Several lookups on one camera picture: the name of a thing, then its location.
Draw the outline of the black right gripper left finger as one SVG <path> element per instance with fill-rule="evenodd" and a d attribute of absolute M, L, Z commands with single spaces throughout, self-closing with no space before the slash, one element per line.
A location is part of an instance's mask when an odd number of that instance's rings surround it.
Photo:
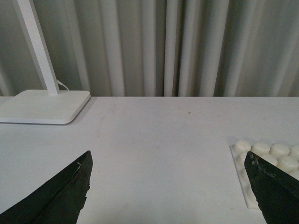
<path fill-rule="evenodd" d="M 0 215 L 2 224 L 75 224 L 90 189 L 92 155 L 86 151 Z"/>

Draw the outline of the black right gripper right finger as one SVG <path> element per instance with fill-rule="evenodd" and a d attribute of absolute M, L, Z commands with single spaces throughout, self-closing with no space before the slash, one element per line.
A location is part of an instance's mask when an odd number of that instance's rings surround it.
<path fill-rule="evenodd" d="M 266 223 L 297 224 L 299 181 L 251 151 L 244 166 Z"/>

